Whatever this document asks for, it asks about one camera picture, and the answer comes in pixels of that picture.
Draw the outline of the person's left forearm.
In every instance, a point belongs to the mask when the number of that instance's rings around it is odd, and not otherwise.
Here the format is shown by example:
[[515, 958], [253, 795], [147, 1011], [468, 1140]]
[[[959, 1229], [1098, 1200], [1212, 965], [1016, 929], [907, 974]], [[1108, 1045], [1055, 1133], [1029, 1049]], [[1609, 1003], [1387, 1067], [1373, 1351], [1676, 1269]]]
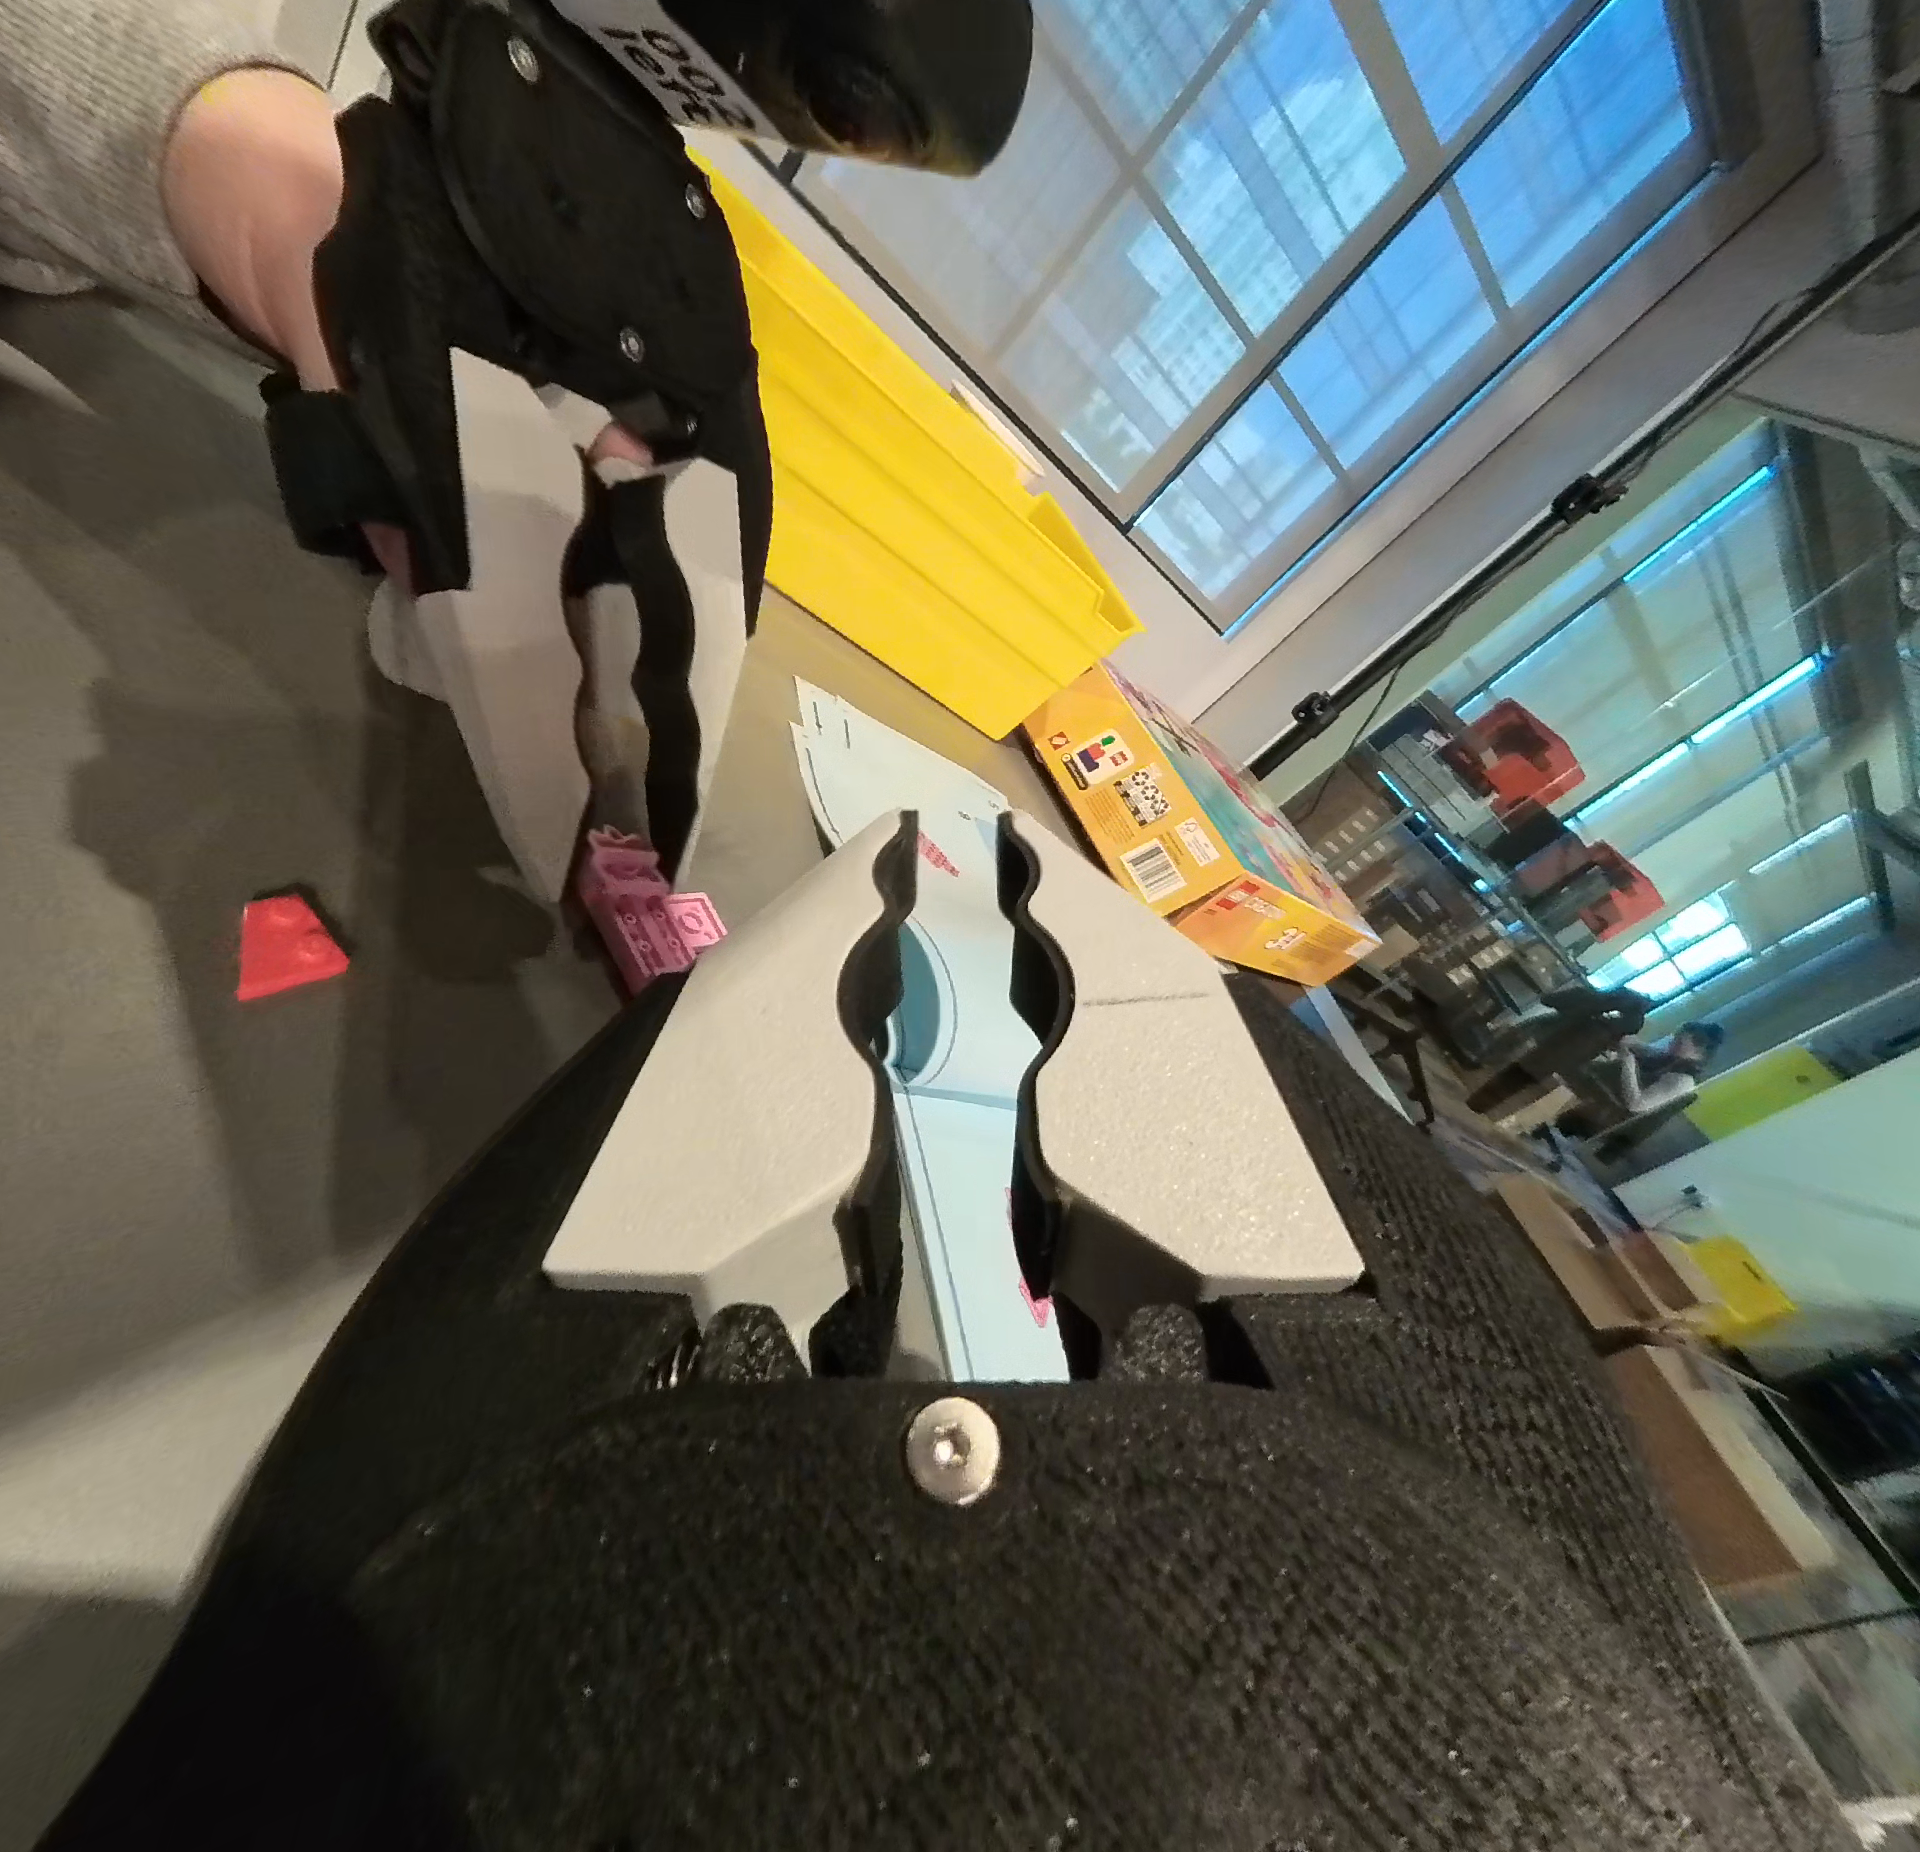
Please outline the person's left forearm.
[[2, 0], [4, 287], [194, 318], [159, 172], [188, 103], [242, 70], [310, 85], [211, 0]]

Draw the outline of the yellow plastic bin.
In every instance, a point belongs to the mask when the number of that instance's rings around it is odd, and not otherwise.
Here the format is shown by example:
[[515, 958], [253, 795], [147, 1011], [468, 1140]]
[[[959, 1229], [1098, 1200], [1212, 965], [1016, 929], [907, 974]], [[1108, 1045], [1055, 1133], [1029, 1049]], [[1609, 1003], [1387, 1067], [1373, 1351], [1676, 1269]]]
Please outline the yellow plastic bin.
[[1141, 633], [1061, 504], [717, 170], [775, 469], [766, 582], [985, 735]]

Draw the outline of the open instruction booklet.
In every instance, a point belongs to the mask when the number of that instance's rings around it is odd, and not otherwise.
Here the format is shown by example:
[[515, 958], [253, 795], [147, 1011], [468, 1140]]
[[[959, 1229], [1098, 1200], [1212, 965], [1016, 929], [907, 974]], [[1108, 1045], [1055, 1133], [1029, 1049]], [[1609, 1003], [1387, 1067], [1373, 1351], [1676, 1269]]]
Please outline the open instruction booklet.
[[1061, 1329], [1025, 1286], [1011, 1219], [1019, 1082], [1039, 1039], [1008, 998], [1013, 930], [997, 903], [1008, 803], [828, 690], [800, 680], [793, 696], [793, 750], [824, 840], [840, 848], [890, 811], [917, 823], [884, 1058], [940, 1358], [969, 1383], [1062, 1383]]

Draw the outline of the red 3D printer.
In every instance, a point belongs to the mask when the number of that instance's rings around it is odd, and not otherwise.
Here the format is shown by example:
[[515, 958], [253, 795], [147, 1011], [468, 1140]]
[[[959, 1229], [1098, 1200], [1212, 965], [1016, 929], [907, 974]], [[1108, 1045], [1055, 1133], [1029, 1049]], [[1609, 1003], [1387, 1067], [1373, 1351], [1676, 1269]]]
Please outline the red 3D printer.
[[1520, 875], [1528, 914], [1555, 939], [1609, 943], [1657, 916], [1666, 896], [1615, 848], [1565, 837]]
[[1528, 807], [1551, 807], [1586, 782], [1572, 746], [1510, 696], [1463, 720], [1439, 758], [1500, 820]]

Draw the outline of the large window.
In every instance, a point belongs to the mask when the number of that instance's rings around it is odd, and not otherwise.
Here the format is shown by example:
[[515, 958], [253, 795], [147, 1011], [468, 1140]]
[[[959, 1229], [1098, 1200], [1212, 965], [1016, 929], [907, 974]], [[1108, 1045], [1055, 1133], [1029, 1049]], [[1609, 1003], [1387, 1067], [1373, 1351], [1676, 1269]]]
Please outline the large window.
[[1034, 0], [975, 182], [800, 204], [1236, 633], [1762, 148], [1798, 0]]

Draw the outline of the black tripod stand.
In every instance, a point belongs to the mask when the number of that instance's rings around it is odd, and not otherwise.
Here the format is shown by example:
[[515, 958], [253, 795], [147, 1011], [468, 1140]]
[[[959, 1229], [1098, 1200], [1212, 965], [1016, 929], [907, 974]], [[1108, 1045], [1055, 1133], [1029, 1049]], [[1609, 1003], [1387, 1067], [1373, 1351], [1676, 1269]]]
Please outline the black tripod stand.
[[1771, 303], [1742, 333], [1742, 339], [1692, 386], [1651, 420], [1630, 443], [1615, 446], [1593, 469], [1573, 475], [1541, 512], [1538, 512], [1510, 541], [1482, 557], [1435, 604], [1410, 620], [1380, 655], [1359, 664], [1331, 690], [1312, 690], [1289, 709], [1289, 723], [1270, 739], [1252, 758], [1251, 770], [1257, 781], [1270, 778], [1286, 760], [1308, 750], [1318, 739], [1351, 707], [1373, 698], [1381, 703], [1417, 655], [1426, 651], [1460, 616], [1492, 592], [1505, 577], [1525, 567], [1550, 543], [1578, 532], [1618, 506], [1641, 480], [1651, 459], [1682, 434], [1708, 411], [1737, 396], [1746, 378], [1777, 357], [1814, 320], [1826, 317], [1857, 291], [1881, 269], [1914, 248], [1916, 211], [1909, 208], [1894, 224], [1873, 235], [1860, 249], [1835, 260], [1818, 278], [1800, 287], [1789, 299]]

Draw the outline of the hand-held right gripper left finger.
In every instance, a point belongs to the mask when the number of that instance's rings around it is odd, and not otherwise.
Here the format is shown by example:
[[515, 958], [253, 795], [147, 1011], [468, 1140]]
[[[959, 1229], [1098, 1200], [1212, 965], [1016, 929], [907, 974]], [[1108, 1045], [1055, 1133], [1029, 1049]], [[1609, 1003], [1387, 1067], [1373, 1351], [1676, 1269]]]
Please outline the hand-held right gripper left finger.
[[713, 946], [552, 1237], [571, 1291], [772, 1312], [812, 1371], [884, 1371], [902, 1285], [887, 1028], [921, 820], [887, 811]]

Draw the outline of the small yellow crate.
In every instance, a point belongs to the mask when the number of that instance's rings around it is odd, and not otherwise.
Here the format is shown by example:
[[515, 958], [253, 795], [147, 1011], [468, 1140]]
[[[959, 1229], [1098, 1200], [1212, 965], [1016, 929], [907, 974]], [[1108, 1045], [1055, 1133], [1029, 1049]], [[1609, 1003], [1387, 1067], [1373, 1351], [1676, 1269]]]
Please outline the small yellow crate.
[[1710, 1312], [1702, 1329], [1721, 1348], [1745, 1348], [1798, 1313], [1798, 1303], [1735, 1237], [1682, 1239], [1682, 1250], [1710, 1286], [1700, 1301]]

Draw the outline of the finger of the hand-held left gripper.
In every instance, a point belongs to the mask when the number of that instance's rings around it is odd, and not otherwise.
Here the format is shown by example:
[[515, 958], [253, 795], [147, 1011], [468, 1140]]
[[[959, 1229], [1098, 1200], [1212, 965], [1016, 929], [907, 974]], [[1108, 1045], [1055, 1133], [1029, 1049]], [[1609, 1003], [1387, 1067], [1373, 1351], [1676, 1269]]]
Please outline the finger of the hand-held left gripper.
[[582, 656], [564, 616], [564, 553], [587, 504], [584, 455], [515, 374], [449, 355], [468, 577], [369, 609], [369, 650], [397, 683], [443, 702], [494, 828], [540, 903], [559, 903], [590, 803], [579, 753]]
[[563, 564], [590, 816], [682, 864], [749, 639], [749, 504], [722, 466], [606, 466]]

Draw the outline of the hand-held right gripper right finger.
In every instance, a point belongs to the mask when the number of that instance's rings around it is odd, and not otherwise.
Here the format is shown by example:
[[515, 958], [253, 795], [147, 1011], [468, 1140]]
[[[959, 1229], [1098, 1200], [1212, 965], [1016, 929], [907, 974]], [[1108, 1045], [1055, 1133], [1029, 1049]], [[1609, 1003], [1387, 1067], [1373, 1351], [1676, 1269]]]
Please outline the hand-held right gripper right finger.
[[1011, 1229], [1071, 1375], [1146, 1306], [1346, 1295], [1364, 1265], [1208, 954], [1025, 812], [997, 823], [1016, 1093]]

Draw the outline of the pink plate brick assembly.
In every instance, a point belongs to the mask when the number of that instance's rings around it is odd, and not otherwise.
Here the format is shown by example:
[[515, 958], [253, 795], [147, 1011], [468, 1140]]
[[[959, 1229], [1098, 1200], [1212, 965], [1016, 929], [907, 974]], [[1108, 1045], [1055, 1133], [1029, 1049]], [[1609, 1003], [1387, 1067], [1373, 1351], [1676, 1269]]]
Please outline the pink plate brick assembly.
[[689, 974], [728, 937], [708, 896], [676, 892], [658, 856], [627, 832], [584, 834], [574, 892], [628, 998]]

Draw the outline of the person's left hand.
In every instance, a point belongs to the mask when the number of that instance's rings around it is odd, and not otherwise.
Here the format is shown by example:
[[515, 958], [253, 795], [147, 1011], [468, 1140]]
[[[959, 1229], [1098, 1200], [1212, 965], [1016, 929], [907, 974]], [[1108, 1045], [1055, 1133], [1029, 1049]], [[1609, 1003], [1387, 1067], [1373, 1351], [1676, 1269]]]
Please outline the person's left hand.
[[343, 150], [321, 87], [228, 70], [183, 106], [159, 160], [167, 230], [205, 302], [304, 390], [337, 375], [316, 306], [316, 251], [343, 208]]

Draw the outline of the red slope brick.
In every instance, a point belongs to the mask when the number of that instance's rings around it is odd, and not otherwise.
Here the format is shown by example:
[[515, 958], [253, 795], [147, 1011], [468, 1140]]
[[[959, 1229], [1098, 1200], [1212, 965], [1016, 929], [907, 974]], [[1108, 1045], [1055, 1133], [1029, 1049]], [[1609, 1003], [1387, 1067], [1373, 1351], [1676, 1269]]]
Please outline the red slope brick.
[[329, 982], [348, 969], [348, 950], [304, 892], [283, 890], [243, 907], [236, 937], [233, 998], [239, 1003]]

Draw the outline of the orange toy brick box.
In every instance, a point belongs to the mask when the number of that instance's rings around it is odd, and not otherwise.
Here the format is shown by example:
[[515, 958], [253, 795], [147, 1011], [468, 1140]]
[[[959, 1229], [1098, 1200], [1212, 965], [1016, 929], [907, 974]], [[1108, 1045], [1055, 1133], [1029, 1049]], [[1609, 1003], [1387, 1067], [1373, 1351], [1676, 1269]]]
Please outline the orange toy brick box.
[[1264, 785], [1111, 664], [1020, 730], [1111, 876], [1212, 958], [1320, 987], [1380, 950]]

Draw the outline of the black office chair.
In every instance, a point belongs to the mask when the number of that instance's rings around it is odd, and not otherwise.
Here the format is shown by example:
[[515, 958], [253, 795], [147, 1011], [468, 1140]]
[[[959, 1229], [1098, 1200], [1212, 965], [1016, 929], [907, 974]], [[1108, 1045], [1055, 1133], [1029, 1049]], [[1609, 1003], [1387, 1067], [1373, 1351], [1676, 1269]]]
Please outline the black office chair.
[[1647, 1006], [1628, 987], [1567, 985], [1541, 996], [1541, 1008], [1525, 1013], [1496, 1053], [1492, 1070], [1517, 1070], [1530, 1079], [1555, 1079], [1609, 1055], [1634, 1039]]

